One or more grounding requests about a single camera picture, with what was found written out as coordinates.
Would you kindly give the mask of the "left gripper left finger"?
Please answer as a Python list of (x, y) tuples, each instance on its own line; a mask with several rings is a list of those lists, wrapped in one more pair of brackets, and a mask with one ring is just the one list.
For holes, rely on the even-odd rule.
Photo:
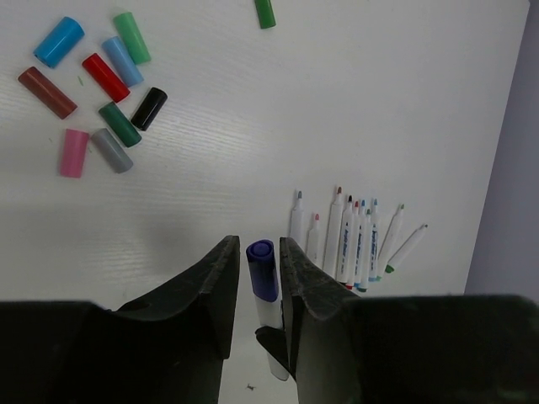
[(107, 403), (216, 403), (237, 304), (240, 241), (107, 314)]

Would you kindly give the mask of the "red capped marker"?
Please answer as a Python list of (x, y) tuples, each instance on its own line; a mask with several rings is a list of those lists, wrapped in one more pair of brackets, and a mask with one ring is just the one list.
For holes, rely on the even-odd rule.
[(347, 264), (347, 282), (346, 288), (352, 290), (355, 282), (355, 255), (358, 244), (358, 233), (359, 233), (359, 210), (360, 210), (360, 201), (356, 200), (353, 208), (353, 220), (352, 220), (352, 230), (351, 230), (351, 241), (349, 245), (349, 256)]

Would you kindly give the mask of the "dark green capped marker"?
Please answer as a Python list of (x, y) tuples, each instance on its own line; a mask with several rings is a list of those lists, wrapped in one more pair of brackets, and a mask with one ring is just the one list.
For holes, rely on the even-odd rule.
[(359, 291), (365, 293), (369, 287), (369, 272), (370, 272), (370, 255), (371, 255), (371, 210), (366, 210), (366, 218), (364, 221), (365, 229), (363, 231), (363, 253), (361, 259), (361, 276)]

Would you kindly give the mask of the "purple capped marker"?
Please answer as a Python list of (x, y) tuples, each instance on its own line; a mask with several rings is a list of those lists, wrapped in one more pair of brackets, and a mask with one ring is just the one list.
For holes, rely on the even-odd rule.
[(261, 327), (283, 330), (274, 244), (259, 240), (246, 249), (252, 290)]

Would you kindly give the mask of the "pink capped marker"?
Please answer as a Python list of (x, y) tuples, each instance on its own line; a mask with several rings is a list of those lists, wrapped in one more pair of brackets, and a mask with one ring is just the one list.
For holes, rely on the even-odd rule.
[(312, 226), (307, 233), (307, 256), (315, 264), (319, 261), (319, 238), (320, 238), (320, 215), (315, 213), (312, 218)]

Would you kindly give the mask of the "brown capped marker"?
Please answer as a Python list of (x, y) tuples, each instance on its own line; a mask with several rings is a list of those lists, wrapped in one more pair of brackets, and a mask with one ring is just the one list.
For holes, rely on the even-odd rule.
[(343, 189), (338, 186), (329, 211), (328, 231), (323, 257), (323, 271), (332, 278), (335, 276), (336, 271), (343, 207)]

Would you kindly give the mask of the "light blue capped marker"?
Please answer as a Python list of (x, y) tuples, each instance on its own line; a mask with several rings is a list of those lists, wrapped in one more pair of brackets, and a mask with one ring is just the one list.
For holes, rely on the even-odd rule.
[(371, 253), (370, 253), (370, 268), (369, 281), (377, 280), (378, 271), (378, 237), (379, 237), (380, 217), (378, 199), (373, 199), (371, 210)]

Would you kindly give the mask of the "black capped marker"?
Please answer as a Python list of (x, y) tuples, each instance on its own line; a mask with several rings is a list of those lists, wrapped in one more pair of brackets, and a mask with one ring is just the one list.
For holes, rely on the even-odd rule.
[(348, 280), (348, 261), (351, 231), (354, 227), (354, 201), (350, 195), (344, 212), (342, 214), (341, 232), (339, 239), (339, 255), (336, 272), (336, 279), (341, 284), (346, 284)]

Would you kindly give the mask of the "grey capped marker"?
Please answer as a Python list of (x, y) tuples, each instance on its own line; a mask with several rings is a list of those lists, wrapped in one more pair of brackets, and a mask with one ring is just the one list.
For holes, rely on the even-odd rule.
[(304, 243), (304, 207), (303, 207), (303, 193), (298, 190), (296, 193), (296, 199), (294, 206), (291, 210), (290, 230), (289, 237), (292, 238), (299, 246)]

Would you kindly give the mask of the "grey pen cap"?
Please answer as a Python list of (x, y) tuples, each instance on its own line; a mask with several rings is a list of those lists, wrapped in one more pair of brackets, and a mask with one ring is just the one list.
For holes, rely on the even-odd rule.
[(132, 169), (133, 161), (108, 129), (102, 128), (95, 131), (90, 136), (90, 140), (115, 173), (126, 173)]

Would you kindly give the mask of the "dark green pen cap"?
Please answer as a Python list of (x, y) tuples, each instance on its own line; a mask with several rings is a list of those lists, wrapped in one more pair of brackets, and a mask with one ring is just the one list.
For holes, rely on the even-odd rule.
[(98, 109), (98, 114), (125, 147), (133, 147), (141, 142), (141, 135), (135, 126), (125, 117), (114, 102)]

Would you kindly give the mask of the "black pen cap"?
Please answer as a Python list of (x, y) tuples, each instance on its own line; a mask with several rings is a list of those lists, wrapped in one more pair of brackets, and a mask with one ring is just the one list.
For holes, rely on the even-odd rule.
[(146, 131), (168, 100), (168, 95), (160, 88), (152, 87), (131, 116), (131, 123), (141, 131)]

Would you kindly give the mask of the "red pen cap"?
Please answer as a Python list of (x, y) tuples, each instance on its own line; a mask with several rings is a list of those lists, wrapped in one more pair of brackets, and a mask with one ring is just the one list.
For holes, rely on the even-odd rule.
[(128, 87), (99, 54), (93, 53), (88, 56), (82, 62), (82, 66), (115, 103), (123, 101), (130, 95)]

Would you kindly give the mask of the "light blue pen cap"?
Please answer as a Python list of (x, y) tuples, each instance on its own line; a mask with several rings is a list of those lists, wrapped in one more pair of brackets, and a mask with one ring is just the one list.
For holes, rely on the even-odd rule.
[(101, 46), (118, 73), (121, 81), (128, 88), (143, 83), (144, 78), (142, 74), (118, 36), (105, 40)]

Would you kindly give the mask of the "light green pen cap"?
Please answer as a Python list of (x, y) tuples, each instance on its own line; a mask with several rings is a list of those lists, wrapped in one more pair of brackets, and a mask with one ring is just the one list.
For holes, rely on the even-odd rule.
[(113, 24), (136, 65), (148, 63), (152, 60), (133, 13), (117, 14), (113, 17)]

